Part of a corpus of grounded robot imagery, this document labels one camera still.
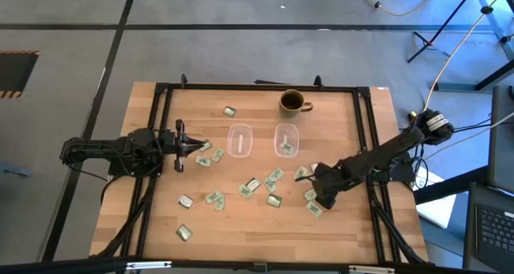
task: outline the transparent plastic cup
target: transparent plastic cup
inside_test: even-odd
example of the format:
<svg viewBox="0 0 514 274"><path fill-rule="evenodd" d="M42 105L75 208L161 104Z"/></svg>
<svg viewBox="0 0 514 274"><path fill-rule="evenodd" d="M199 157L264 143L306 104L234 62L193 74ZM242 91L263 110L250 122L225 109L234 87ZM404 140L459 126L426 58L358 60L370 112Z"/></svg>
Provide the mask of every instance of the transparent plastic cup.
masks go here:
<svg viewBox="0 0 514 274"><path fill-rule="evenodd" d="M231 157L245 158L250 155L253 142L250 125L235 124L230 127L226 151Z"/></svg>
<svg viewBox="0 0 514 274"><path fill-rule="evenodd" d="M292 150L285 151L282 149L282 144L287 143L292 146ZM279 157L294 158L298 154L300 147L300 135L298 128L292 124L280 124L275 129L275 153Z"/></svg>

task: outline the mug handle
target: mug handle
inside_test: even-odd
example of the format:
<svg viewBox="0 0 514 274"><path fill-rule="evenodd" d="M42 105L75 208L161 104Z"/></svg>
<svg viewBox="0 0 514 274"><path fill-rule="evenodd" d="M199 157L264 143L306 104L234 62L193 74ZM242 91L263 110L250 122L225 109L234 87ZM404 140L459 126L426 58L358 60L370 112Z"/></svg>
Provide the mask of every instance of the mug handle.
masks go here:
<svg viewBox="0 0 514 274"><path fill-rule="evenodd" d="M304 106L302 106L301 112L308 112L314 108L314 104L312 102L305 102Z"/></svg>

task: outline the coffee mug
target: coffee mug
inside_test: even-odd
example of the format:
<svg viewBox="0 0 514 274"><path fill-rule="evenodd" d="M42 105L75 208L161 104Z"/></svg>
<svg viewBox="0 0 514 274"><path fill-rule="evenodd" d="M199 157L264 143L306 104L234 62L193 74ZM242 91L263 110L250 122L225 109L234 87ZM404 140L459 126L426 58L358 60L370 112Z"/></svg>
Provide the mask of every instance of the coffee mug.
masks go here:
<svg viewBox="0 0 514 274"><path fill-rule="evenodd" d="M304 96L294 89L284 91L280 97L279 109L283 117L294 117L300 112L308 112L313 108L314 104L305 102Z"/></svg>

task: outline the floor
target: floor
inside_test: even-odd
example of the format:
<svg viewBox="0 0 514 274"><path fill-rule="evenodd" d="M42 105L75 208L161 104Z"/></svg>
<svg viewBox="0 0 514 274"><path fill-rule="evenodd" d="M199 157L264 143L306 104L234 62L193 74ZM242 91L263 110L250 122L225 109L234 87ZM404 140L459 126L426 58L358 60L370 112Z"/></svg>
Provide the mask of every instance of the floor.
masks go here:
<svg viewBox="0 0 514 274"><path fill-rule="evenodd" d="M380 0L401 12L421 0ZM0 23L118 23L125 0L0 0ZM340 23L442 24L460 0L430 0L402 18L375 10L366 0L134 0L128 23ZM478 0L468 0L451 24L471 25ZM499 22L512 21L504 0ZM487 25L486 19L481 24ZM439 36L436 45L453 51L465 32ZM424 31L430 38L434 32ZM114 31L0 30L0 48L38 49L41 56L18 100L0 100L0 158L31 169L30 178L0 174L0 264L39 258L67 169L58 159L63 141L79 136L104 70ZM446 57L422 53L410 31L126 31L96 122L93 138L118 136L135 81L246 83L256 79L327 85L386 86L394 99L398 127L423 106ZM471 35L441 81L475 83L508 61L491 32ZM514 82L509 78L504 84ZM430 100L455 126L487 119L490 94L436 92ZM472 134L459 133L452 138ZM451 178L487 163L488 135L453 147L428 161L429 170ZM427 153L438 147L426 148ZM478 154L468 154L479 149ZM105 173L106 163L86 170ZM103 186L81 176L56 259L84 258L100 209Z"/></svg>

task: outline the wooden table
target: wooden table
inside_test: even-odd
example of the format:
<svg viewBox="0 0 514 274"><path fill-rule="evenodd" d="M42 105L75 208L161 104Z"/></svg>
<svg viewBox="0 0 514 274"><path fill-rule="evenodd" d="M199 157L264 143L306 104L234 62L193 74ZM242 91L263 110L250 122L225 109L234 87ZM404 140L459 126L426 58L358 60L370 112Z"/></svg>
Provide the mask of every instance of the wooden table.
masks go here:
<svg viewBox="0 0 514 274"><path fill-rule="evenodd" d="M135 83L124 118L122 135L147 124L155 83ZM371 88L373 110L380 142L398 134L390 92ZM316 218L305 205L304 192L310 182L294 182L300 166L313 162L333 165L337 160L355 155L359 149L353 98L350 93L305 92L305 100L314 104L311 112L292 120L283 120L278 112L281 92L173 90L169 127L176 119L186 124L186 133L197 139L209 139L213 148L193 153L184 160L185 171L173 170L173 157L167 157L157 180L157 188L145 241L145 258L171 260L267 261L302 263L377 263L369 203L364 185L339 193L330 211ZM222 113L225 106L237 109L234 117ZM364 116L368 145L369 125ZM300 132L300 150L296 158L280 158L273 149L275 127L293 123ZM194 160L210 157L215 148L226 149L230 126L244 123L252 127L253 147L247 158L225 154L210 167ZM275 168L285 175L277 182L277 194L284 198L277 209L266 204L268 191L260 186L253 197L245 199L238 186L257 177L261 182ZM135 179L123 177L106 191L96 225L91 254L104 249L127 218ZM394 221L406 241L423 259L427 259L414 197L401 183L389 184ZM214 190L225 193L224 211L215 211L205 197ZM177 204L180 195L194 200L187 210ZM185 224L193 236L182 242L175 231ZM134 254L139 226L135 226L129 254ZM387 231L381 227L390 258Z"/></svg>

